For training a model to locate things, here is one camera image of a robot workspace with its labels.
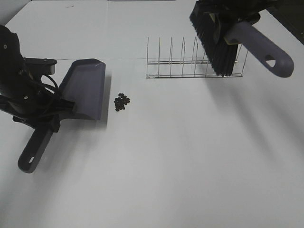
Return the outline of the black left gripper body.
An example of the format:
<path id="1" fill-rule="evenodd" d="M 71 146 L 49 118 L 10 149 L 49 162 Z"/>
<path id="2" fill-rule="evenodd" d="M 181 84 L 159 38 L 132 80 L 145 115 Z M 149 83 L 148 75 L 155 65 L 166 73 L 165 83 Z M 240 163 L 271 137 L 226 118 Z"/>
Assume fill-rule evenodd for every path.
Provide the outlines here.
<path id="1" fill-rule="evenodd" d="M 0 82 L 0 109 L 13 121 L 35 130 L 58 132 L 60 121 L 76 113 L 76 103 L 63 97 L 57 84 L 37 80 Z"/>

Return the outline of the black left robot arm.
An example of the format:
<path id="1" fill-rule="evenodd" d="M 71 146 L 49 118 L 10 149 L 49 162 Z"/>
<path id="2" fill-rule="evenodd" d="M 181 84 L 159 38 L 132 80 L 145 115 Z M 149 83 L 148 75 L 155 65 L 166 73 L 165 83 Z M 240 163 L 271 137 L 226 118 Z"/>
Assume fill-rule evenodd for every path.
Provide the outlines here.
<path id="1" fill-rule="evenodd" d="M 73 113 L 76 105 L 63 98 L 51 77 L 56 63 L 54 59 L 23 57 L 18 35 L 2 25 L 0 109 L 12 115 L 15 122 L 58 132 L 60 116 Z"/>

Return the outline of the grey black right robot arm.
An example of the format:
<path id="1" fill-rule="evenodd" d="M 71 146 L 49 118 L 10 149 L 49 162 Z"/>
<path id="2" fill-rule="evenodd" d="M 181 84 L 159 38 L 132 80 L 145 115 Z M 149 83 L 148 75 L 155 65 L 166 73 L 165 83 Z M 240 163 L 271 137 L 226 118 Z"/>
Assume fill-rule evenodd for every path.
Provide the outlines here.
<path id="1" fill-rule="evenodd" d="M 195 15 L 219 14 L 223 17 L 240 20 L 259 20 L 260 11 L 278 6 L 281 0 L 198 0 Z"/>

